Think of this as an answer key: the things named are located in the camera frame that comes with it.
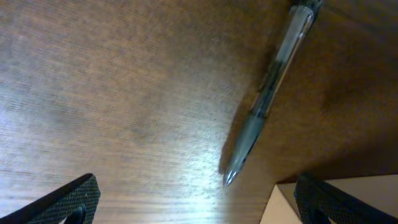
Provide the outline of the brown cardboard box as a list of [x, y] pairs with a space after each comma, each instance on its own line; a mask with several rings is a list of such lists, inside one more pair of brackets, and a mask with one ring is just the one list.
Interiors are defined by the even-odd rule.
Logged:
[[[397, 217], [397, 175], [377, 175], [349, 179], [332, 179], [327, 183], [368, 205]], [[262, 215], [261, 224], [300, 223], [294, 198], [296, 183], [277, 184]]]

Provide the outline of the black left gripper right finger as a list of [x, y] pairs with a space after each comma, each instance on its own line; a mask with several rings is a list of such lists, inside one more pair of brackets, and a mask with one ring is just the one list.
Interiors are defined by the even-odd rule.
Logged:
[[294, 197], [304, 224], [397, 223], [397, 218], [326, 183], [302, 174]]

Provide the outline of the black pen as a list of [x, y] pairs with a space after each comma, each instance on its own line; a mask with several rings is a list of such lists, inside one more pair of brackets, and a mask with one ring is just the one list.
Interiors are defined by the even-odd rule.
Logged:
[[232, 155], [223, 177], [225, 187], [230, 186], [243, 169], [264, 128], [282, 80], [297, 49], [315, 23], [322, 4], [322, 0], [298, 0], [290, 7], [289, 19], [279, 33], [276, 53], [270, 61], [264, 80], [234, 142]]

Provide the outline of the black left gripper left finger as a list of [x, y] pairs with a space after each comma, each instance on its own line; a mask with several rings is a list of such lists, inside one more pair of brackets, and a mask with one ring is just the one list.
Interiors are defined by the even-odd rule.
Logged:
[[2, 217], [1, 223], [92, 224], [100, 196], [96, 176], [87, 173]]

